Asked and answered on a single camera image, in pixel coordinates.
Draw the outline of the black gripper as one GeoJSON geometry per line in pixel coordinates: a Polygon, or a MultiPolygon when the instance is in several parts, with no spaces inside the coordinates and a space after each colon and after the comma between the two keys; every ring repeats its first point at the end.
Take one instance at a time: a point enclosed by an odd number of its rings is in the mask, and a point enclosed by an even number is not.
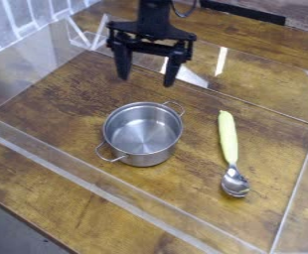
{"type": "Polygon", "coordinates": [[[113,52],[119,78],[128,78],[132,53],[142,53],[168,58],[163,86],[174,84],[180,64],[191,59],[196,36],[171,25],[170,11],[186,18],[194,9],[179,13],[172,0],[139,0],[135,21],[107,23],[107,46],[113,52]]]}

